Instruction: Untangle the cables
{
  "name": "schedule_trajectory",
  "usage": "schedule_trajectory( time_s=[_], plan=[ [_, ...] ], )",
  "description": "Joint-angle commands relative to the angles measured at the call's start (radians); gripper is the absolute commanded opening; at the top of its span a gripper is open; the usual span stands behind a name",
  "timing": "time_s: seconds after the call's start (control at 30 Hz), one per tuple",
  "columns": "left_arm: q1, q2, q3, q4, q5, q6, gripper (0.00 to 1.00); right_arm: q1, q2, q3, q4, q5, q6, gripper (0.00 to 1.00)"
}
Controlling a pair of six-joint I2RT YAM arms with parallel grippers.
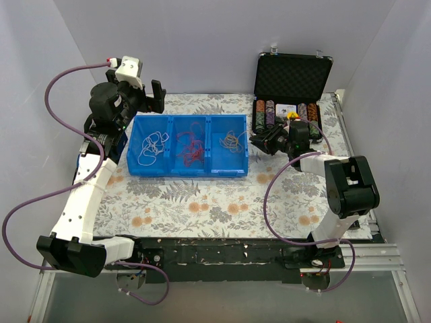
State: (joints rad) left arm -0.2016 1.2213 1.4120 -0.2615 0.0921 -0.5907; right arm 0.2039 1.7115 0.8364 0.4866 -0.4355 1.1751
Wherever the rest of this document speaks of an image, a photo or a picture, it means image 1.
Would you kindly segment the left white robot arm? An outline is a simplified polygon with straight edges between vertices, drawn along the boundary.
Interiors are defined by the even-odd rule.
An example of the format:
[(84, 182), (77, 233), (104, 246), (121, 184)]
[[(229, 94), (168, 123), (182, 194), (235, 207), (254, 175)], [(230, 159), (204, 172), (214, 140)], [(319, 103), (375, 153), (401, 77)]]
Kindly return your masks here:
[(166, 90), (152, 81), (152, 96), (137, 81), (112, 69), (107, 80), (90, 91), (90, 115), (84, 123), (86, 137), (65, 208), (48, 236), (40, 236), (36, 249), (55, 269), (97, 277), (106, 264), (120, 260), (138, 268), (143, 252), (132, 238), (93, 239), (96, 215), (106, 186), (127, 143), (126, 129), (139, 112), (164, 111)]

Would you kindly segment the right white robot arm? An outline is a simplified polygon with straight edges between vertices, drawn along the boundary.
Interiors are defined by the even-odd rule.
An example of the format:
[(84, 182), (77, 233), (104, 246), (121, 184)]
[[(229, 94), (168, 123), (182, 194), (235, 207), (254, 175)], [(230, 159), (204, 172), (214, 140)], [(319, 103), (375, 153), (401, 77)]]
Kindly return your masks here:
[[(268, 155), (280, 151), (288, 155), (289, 162), (273, 177), (263, 198), (263, 216), (269, 231), (281, 241), (308, 247), (305, 261), (312, 267), (323, 266), (329, 259), (328, 249), (338, 246), (344, 233), (359, 217), (377, 208), (380, 194), (369, 163), (364, 156), (339, 157), (331, 152), (323, 153), (310, 148), (309, 128), (322, 130), (310, 121), (295, 118), (288, 129), (277, 124), (270, 129), (250, 137), (255, 147)], [(294, 242), (281, 237), (270, 225), (267, 216), (267, 201), (277, 178), (289, 167), (298, 172), (309, 173), (325, 179), (328, 210), (318, 227), (305, 242)]]

